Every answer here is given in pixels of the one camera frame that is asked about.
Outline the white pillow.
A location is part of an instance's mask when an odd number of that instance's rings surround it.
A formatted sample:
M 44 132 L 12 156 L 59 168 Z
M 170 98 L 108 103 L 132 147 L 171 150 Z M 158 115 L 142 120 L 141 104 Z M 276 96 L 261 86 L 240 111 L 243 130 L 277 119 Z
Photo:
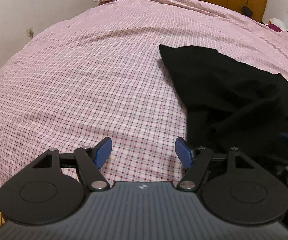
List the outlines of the white pillow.
M 269 19 L 268 24 L 273 24 L 283 31 L 288 31 L 288 27 L 286 26 L 286 24 L 278 18 Z

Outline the purple cloth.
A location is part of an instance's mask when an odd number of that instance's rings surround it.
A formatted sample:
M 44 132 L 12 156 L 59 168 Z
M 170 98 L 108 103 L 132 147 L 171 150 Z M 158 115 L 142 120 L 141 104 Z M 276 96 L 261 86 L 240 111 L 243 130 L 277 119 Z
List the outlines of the purple cloth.
M 272 29 L 273 31 L 279 33 L 282 32 L 283 30 L 281 28 L 279 28 L 278 26 L 276 26 L 275 24 L 266 24 L 266 26 L 270 29 Z

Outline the pink checked bed duvet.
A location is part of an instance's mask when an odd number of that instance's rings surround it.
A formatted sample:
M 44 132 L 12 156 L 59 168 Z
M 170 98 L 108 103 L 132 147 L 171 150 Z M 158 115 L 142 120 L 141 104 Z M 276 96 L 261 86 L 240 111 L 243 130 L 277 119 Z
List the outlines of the pink checked bed duvet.
M 200 0 L 97 0 L 47 28 L 0 70 L 0 187 L 49 148 L 105 137 L 110 182 L 177 182 L 186 111 L 159 45 L 214 48 L 288 80 L 288 33 Z

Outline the wall power socket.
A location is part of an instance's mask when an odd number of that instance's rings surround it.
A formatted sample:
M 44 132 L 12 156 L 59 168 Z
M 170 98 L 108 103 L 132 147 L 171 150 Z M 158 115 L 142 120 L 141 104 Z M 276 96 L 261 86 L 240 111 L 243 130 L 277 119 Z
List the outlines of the wall power socket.
M 26 29 L 27 36 L 32 39 L 34 37 L 34 30 L 32 27 Z

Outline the black knit cardigan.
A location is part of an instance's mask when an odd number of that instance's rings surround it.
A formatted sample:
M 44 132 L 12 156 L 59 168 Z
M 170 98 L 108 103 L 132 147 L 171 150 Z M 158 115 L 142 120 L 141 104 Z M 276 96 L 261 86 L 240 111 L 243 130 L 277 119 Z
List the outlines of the black knit cardigan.
M 187 109 L 193 147 L 223 153 L 236 146 L 288 187 L 288 81 L 211 48 L 159 47 Z M 288 211 L 283 219 L 288 227 Z

